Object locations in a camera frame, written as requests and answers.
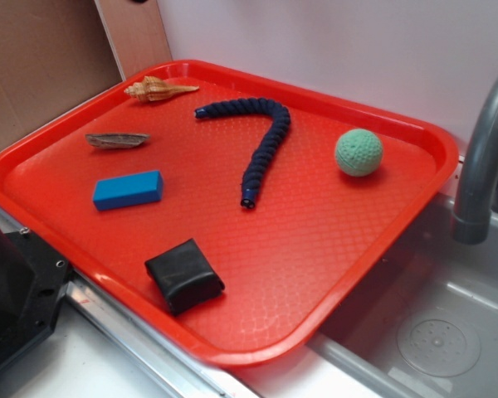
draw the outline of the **flexible toy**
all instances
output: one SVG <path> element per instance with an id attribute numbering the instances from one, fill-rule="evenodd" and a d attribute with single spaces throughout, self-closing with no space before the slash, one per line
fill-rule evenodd
<path id="1" fill-rule="evenodd" d="M 251 162 L 242 177 L 241 205 L 253 209 L 256 196 L 260 191 L 261 181 L 276 150 L 286 137 L 290 127 L 290 112 L 273 99 L 248 98 L 214 102 L 195 110 L 196 119 L 219 118 L 239 114 L 266 114 L 273 118 L 273 124 L 252 154 Z"/>

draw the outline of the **gray faucet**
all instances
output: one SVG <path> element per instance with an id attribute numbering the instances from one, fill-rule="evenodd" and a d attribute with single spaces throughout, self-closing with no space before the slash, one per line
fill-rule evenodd
<path id="1" fill-rule="evenodd" d="M 498 79 L 481 109 L 463 163 L 452 210 L 453 239 L 468 245 L 484 241 L 491 210 L 498 213 Z"/>

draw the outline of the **crocheted ball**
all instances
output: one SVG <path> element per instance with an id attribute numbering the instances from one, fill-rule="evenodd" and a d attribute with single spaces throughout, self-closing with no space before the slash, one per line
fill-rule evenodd
<path id="1" fill-rule="evenodd" d="M 379 138 L 365 129 L 353 129 L 339 137 L 335 159 L 339 168 L 353 177 L 367 176 L 380 166 L 383 146 Z"/>

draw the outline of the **sink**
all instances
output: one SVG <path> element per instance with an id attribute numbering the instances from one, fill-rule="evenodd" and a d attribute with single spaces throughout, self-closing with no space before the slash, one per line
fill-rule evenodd
<path id="1" fill-rule="evenodd" d="M 498 397 L 498 215 L 450 237 L 438 194 L 310 342 L 381 396 Z"/>

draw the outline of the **white wall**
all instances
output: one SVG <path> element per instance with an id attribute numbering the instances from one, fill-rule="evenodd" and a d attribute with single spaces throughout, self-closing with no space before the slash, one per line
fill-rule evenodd
<path id="1" fill-rule="evenodd" d="M 437 124 L 463 151 L 498 76 L 498 0 L 158 0 L 172 56 Z"/>

